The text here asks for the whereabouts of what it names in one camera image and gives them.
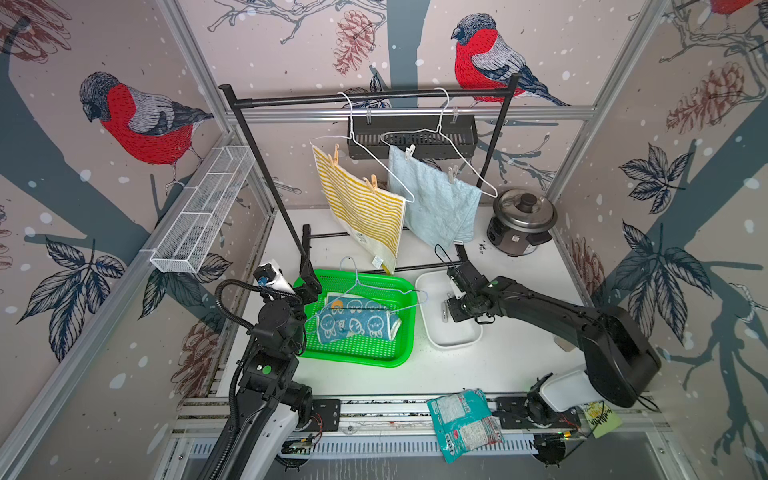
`white container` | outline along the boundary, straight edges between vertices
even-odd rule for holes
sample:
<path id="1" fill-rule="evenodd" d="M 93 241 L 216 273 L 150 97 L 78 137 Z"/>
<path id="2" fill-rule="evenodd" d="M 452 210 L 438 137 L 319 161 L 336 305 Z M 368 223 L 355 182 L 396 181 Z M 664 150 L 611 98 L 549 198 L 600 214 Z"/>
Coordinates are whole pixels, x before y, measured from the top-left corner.
<path id="1" fill-rule="evenodd" d="M 427 338 L 438 350 L 460 349 L 482 338 L 482 325 L 473 319 L 457 323 L 450 318 L 445 301 L 455 296 L 452 284 L 444 270 L 424 273 L 416 279 L 416 289 L 429 294 L 429 300 L 419 305 L 419 310 L 424 319 Z"/>

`rice cooker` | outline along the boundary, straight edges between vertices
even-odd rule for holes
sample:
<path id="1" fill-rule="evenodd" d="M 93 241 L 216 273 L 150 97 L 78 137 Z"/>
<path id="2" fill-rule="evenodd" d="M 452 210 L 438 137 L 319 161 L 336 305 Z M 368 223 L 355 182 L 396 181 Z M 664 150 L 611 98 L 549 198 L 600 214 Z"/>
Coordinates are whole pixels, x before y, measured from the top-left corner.
<path id="1" fill-rule="evenodd" d="M 518 257 L 552 240 L 549 229 L 558 221 L 558 212 L 541 192 L 516 187 L 493 202 L 494 216 L 488 224 L 488 239 L 502 252 Z"/>

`black hanging basket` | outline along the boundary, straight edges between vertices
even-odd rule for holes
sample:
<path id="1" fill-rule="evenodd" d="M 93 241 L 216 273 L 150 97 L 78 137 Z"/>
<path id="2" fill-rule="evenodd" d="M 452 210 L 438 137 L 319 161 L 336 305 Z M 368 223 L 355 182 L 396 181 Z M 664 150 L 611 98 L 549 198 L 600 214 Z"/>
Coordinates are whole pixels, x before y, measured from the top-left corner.
<path id="1" fill-rule="evenodd" d="M 401 115 L 397 117 L 353 117 L 356 140 L 365 145 L 377 158 L 389 156 L 389 145 L 381 141 L 381 135 L 388 131 L 414 131 L 422 128 L 435 130 L 439 115 L 417 116 Z M 478 144 L 478 129 L 474 115 L 445 114 L 442 117 L 442 133 L 453 140 L 453 143 L 464 158 L 472 158 Z M 439 134 L 419 132 L 418 134 L 390 134 L 384 137 L 390 144 L 405 150 L 415 145 L 413 154 L 420 160 L 435 158 L 461 158 L 456 154 L 451 144 Z M 357 160 L 371 156 L 352 140 L 347 140 L 349 156 Z"/>

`plastic bag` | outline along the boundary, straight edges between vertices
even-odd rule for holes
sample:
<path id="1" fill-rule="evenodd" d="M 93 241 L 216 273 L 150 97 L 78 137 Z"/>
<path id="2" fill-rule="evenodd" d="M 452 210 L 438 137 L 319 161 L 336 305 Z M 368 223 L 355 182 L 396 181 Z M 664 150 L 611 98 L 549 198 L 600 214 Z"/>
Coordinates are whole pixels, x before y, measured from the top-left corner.
<path id="1" fill-rule="evenodd" d="M 483 445 L 502 441 L 502 427 L 491 415 L 481 390 L 466 390 L 427 401 L 435 434 L 447 463 Z"/>

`white table surface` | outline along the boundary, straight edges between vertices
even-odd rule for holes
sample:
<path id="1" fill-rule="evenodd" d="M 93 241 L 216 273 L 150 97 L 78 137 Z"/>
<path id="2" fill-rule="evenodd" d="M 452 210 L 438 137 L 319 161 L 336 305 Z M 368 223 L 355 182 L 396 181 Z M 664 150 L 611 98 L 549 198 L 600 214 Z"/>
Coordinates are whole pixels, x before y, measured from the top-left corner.
<path id="1" fill-rule="evenodd" d="M 343 231 L 327 209 L 288 210 L 301 235 L 302 225 L 309 223 L 312 233 Z M 467 243 L 467 255 L 488 280 L 503 275 L 526 287 L 561 300 L 581 305 L 576 287 L 571 281 L 554 241 L 548 242 L 530 255 L 512 258 L 492 246 L 485 237 L 485 228 L 492 208 L 480 207 L 475 218 L 475 240 Z M 455 249 L 449 254 L 453 260 Z M 339 269 L 339 261 L 351 256 L 359 270 L 373 269 L 372 256 L 349 237 L 313 239 L 310 251 L 315 268 Z M 275 259 L 286 279 L 293 283 L 299 275 L 299 252 L 282 217 L 275 219 L 262 261 Z M 398 266 L 439 262 L 432 248 L 413 233 L 404 231 L 400 240 Z M 351 270 L 345 262 L 344 270 Z M 432 270 L 396 272 L 396 276 L 415 283 L 422 273 Z M 243 318 L 257 322 L 263 301 L 252 293 Z M 417 309 L 413 352 L 401 366 L 387 369 L 346 362 L 330 362 L 300 358 L 293 379 L 312 387 L 314 395 L 396 395 L 439 394 L 480 388 L 486 392 L 528 391 L 537 377 L 549 372 L 563 372 L 584 363 L 579 350 L 566 353 L 555 345 L 553 335 L 516 319 L 500 318 L 484 326 L 479 342 L 463 349 L 439 351 L 426 337 L 424 322 Z M 247 335 L 240 327 L 233 344 L 227 367 L 221 379 L 218 395 L 225 396 L 232 379 L 235 361 L 245 350 Z"/>

